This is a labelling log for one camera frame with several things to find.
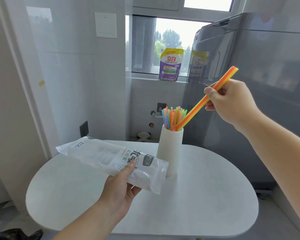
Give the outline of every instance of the forearm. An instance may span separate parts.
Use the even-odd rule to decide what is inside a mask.
[[[57,234],[53,240],[104,240],[116,223],[108,209],[96,202],[70,225]]]
[[[249,140],[300,217],[300,138],[263,114],[238,130]]]

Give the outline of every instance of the washing machine lid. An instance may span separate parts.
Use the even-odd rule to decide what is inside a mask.
[[[300,33],[300,16],[271,16],[265,13],[240,13],[203,26],[200,32],[197,32],[194,43],[235,30]]]

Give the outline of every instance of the person's left hand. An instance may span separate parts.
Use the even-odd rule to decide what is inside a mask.
[[[135,166],[136,162],[131,161],[115,177],[109,176],[98,200],[108,208],[109,213],[114,217],[115,224],[118,224],[128,213],[133,198],[141,190],[141,188],[127,183],[127,178]]]

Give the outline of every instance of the oval tabletop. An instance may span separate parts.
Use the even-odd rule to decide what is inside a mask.
[[[157,143],[110,141],[156,155]],[[100,197],[107,175],[58,154],[33,177],[26,206],[40,225],[62,230]],[[178,173],[167,177],[161,194],[142,190],[115,234],[226,238],[246,232],[258,216],[248,179],[209,150],[182,145]]]

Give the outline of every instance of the cylindrical container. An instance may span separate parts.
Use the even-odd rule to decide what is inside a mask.
[[[180,131],[171,131],[162,126],[156,157],[169,162],[166,176],[178,171],[182,137],[183,128]]]

